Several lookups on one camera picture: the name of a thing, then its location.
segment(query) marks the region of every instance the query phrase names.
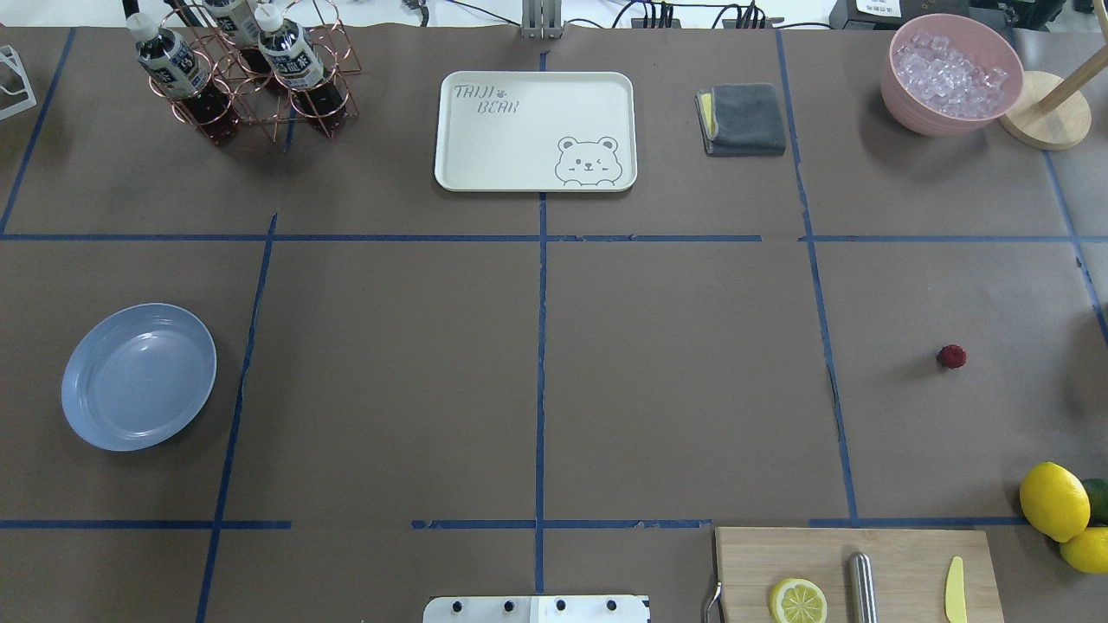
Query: red berry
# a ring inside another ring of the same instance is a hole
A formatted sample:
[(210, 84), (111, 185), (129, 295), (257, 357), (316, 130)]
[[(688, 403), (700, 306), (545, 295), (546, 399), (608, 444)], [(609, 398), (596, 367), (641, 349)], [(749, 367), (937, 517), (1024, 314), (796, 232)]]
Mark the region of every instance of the red berry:
[(956, 344), (944, 346), (938, 351), (938, 362), (947, 368), (961, 368), (966, 365), (966, 350)]

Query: round plate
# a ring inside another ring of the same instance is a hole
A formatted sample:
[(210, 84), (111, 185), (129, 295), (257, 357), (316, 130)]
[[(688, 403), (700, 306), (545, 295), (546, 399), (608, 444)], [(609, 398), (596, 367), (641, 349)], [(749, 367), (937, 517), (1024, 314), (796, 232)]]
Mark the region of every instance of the round plate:
[(112, 314), (65, 366), (62, 409), (73, 431), (104, 450), (140, 450), (173, 437), (207, 401), (215, 343), (189, 312), (147, 303)]

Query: lime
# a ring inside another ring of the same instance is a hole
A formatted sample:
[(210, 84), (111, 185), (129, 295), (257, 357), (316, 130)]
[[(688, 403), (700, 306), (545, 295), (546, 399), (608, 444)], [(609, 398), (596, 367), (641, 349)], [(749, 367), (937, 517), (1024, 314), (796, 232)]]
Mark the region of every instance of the lime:
[(823, 623), (828, 617), (828, 600), (815, 584), (803, 578), (789, 578), (773, 586), (769, 611), (777, 623)]
[(1084, 573), (1108, 573), (1108, 528), (1086, 528), (1059, 545), (1061, 558)]
[(1089, 524), (1089, 496), (1076, 476), (1049, 461), (1032, 468), (1019, 486), (1019, 505), (1027, 521), (1065, 543)]
[(1083, 480), (1089, 496), (1089, 517), (1096, 523), (1108, 523), (1108, 481), (1102, 478)]

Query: wooden cutting board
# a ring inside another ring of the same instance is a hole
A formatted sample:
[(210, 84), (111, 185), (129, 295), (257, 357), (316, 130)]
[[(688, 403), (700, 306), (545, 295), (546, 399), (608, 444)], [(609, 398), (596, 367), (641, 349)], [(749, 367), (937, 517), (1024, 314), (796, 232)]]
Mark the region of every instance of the wooden cutting board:
[(951, 559), (965, 562), (970, 623), (1004, 623), (985, 533), (976, 530), (717, 528), (716, 563), (727, 623), (772, 623), (769, 594), (786, 578), (807, 578), (828, 600), (828, 623), (852, 623), (847, 559), (869, 554), (878, 620), (946, 623)]

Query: round wooden base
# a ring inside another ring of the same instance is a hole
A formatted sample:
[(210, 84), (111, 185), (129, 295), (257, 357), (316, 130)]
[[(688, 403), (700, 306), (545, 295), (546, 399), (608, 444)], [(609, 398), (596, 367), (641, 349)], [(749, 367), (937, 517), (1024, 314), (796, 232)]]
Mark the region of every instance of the round wooden base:
[(1042, 71), (1024, 72), (1024, 90), (1016, 105), (1001, 118), (1001, 125), (1024, 143), (1047, 151), (1068, 150), (1080, 143), (1092, 125), (1089, 102), (1078, 91), (1050, 112), (1043, 112), (1039, 101), (1061, 79)]

